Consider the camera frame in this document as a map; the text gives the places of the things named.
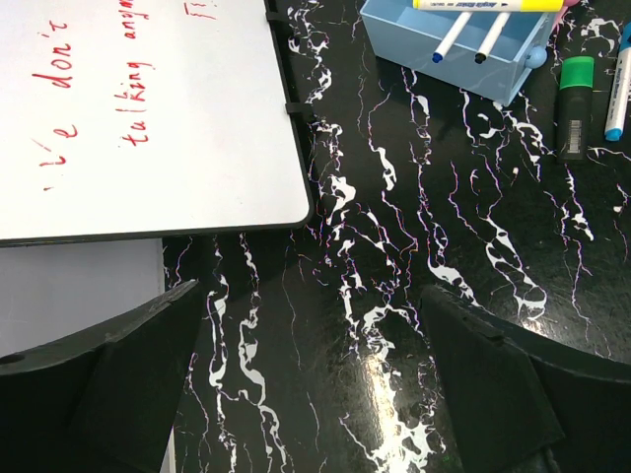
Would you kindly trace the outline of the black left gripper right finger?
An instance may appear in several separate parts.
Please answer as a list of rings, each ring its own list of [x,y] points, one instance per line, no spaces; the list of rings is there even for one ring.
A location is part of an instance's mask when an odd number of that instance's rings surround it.
[[[627,472],[630,367],[437,286],[421,316],[467,472]]]

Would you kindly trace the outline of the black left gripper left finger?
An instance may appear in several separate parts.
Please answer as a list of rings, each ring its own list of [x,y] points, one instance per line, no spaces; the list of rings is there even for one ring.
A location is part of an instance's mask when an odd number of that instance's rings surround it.
[[[202,316],[191,280],[3,357],[2,471],[160,471]]]

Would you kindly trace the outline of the light blue capped marker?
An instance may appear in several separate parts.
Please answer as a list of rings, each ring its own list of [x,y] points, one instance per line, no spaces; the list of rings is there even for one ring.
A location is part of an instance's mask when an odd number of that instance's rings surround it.
[[[607,142],[618,142],[624,131],[627,103],[630,94],[630,24],[627,24],[621,35],[615,65],[614,79],[604,127],[604,139]]]

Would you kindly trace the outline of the black white marker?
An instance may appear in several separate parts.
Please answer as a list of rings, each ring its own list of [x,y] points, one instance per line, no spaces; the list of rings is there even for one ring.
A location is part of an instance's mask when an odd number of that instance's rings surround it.
[[[474,61],[476,64],[482,64],[486,61],[488,55],[492,51],[495,43],[502,34],[505,25],[508,23],[511,14],[509,12],[501,12],[496,17],[494,23],[484,37],[482,43],[475,53]]]

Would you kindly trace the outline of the light blue bin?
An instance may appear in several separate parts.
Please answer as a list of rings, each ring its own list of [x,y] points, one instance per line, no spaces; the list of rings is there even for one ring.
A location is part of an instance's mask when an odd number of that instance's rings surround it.
[[[558,14],[512,13],[486,59],[478,63],[498,14],[473,13],[443,59],[433,55],[453,28],[455,12],[423,11],[411,1],[367,1],[360,10],[376,56],[508,105],[530,72],[547,60],[546,45]]]

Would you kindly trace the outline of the blue white marker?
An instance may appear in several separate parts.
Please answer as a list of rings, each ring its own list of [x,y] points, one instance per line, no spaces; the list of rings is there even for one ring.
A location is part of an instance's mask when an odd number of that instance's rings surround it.
[[[450,27],[448,32],[445,34],[439,45],[436,47],[435,51],[432,55],[432,61],[434,63],[440,63],[443,61],[445,56],[448,54],[453,44],[457,40],[458,36],[468,23],[472,13],[471,12],[461,12],[459,16],[454,21],[453,25]]]

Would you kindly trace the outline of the yellow capped marker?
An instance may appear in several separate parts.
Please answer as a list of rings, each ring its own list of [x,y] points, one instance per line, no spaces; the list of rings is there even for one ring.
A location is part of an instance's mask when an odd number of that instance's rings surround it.
[[[526,12],[556,13],[563,0],[413,0],[412,6],[424,11],[444,12]]]

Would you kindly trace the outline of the white dry-erase board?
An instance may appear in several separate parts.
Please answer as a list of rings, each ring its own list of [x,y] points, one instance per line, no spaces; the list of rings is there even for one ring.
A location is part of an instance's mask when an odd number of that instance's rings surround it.
[[[270,1],[5,1],[6,245],[292,228],[305,109]]]

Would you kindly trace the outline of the green capped black highlighter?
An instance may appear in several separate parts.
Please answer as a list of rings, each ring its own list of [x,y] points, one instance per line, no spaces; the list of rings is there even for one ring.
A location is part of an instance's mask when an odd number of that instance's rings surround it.
[[[586,158],[592,122],[595,60],[573,56],[561,68],[557,96],[557,158],[579,162]]]

